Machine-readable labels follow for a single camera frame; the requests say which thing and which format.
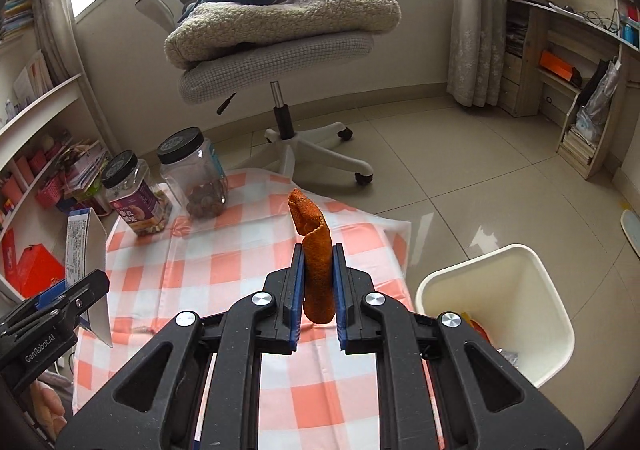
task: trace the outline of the blue gripper pad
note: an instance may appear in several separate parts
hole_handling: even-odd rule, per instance
[[[65,292],[65,290],[66,290],[66,282],[64,279],[62,279],[57,284],[54,284],[53,286],[51,286],[49,289],[44,290],[42,293],[40,293],[40,296],[38,298],[38,304],[36,305],[36,309],[40,310],[45,308],[50,303],[52,303],[53,300],[55,300],[60,295],[62,295],[62,293]]]
[[[291,332],[289,334],[289,346],[292,351],[298,348],[300,340],[300,322],[302,321],[302,301],[305,293],[305,254],[300,249],[298,264],[291,268],[295,271],[296,284],[293,290],[293,302],[291,305]]]
[[[335,303],[335,323],[338,331],[338,341],[340,350],[346,348],[347,343],[347,306],[344,300],[344,288],[342,287],[342,273],[340,272],[340,261],[338,250],[334,246],[334,303]]]

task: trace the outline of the chair caster wheel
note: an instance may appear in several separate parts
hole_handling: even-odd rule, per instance
[[[367,186],[373,180],[373,174],[362,175],[356,172],[356,182],[358,186]]]
[[[351,130],[351,128],[346,126],[344,127],[344,130],[340,130],[338,132],[338,137],[340,138],[341,141],[348,141],[351,139],[351,137],[353,137],[353,130]]]

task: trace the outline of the white trash bin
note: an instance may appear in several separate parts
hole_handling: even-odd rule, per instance
[[[518,370],[540,388],[574,352],[574,329],[536,253],[512,244],[425,278],[417,312],[466,312],[496,348],[518,353]]]

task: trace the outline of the black jar lid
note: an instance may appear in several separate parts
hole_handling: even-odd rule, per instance
[[[170,165],[194,153],[204,141],[197,126],[190,126],[168,137],[158,147],[156,154],[163,165]]]
[[[124,150],[109,161],[102,171],[102,184],[105,188],[119,185],[138,165],[138,156],[132,150]]]

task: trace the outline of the orange snack stick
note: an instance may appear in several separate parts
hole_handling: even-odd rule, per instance
[[[302,308],[315,324],[328,324],[335,316],[332,278],[333,244],[322,211],[299,189],[289,194],[289,210],[296,231],[303,235],[305,299]]]

